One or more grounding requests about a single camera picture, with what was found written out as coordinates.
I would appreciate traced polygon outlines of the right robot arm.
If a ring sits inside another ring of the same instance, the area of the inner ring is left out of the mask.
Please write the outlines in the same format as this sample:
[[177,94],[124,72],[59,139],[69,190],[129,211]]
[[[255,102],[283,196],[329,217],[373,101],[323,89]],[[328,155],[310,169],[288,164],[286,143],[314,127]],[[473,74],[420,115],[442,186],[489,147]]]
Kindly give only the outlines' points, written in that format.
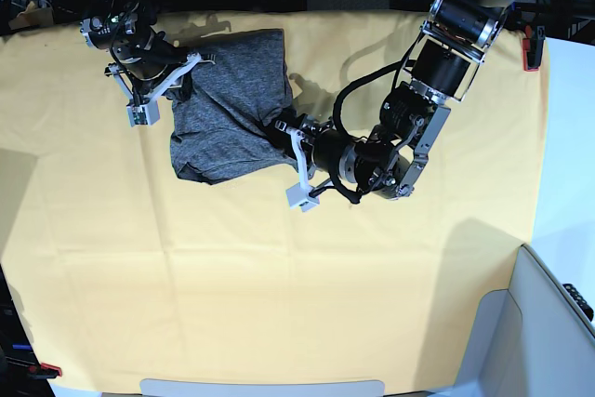
[[108,52],[105,73],[130,90],[129,102],[140,106],[173,70],[186,63],[190,51],[177,48],[156,32],[152,0],[88,0],[80,32],[86,43]]

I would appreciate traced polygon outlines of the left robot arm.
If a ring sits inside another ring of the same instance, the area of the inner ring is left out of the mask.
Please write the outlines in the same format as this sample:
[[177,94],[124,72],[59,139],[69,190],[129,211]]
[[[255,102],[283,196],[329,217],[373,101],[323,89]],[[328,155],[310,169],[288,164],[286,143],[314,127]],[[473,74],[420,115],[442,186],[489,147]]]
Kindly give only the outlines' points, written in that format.
[[[297,163],[298,182],[286,192],[290,207],[308,211],[329,190],[354,205],[369,193],[409,196],[450,114],[448,101],[465,98],[515,1],[433,0],[402,58],[344,87],[327,121],[281,112],[268,129]],[[388,74],[378,124],[365,138],[351,135],[342,122],[345,99]]]

